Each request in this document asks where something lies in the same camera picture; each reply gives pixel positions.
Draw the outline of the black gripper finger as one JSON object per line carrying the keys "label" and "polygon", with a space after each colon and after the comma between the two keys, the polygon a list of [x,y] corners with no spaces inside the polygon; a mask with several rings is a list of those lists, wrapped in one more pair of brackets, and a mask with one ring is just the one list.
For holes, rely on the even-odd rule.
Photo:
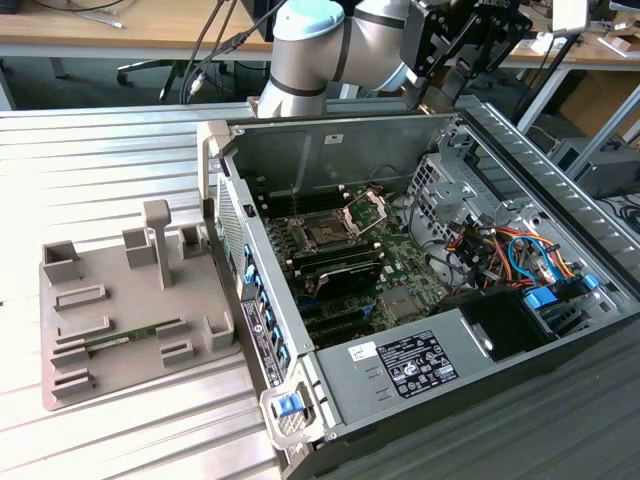
{"label": "black gripper finger", "polygon": [[470,80],[496,70],[532,26],[530,19],[475,19],[454,41],[459,49],[453,56],[455,64],[445,76],[442,93],[449,100],[457,100]]}
{"label": "black gripper finger", "polygon": [[479,14],[473,1],[410,1],[402,34],[407,76],[403,99],[417,109],[430,82],[445,63],[471,43]]}

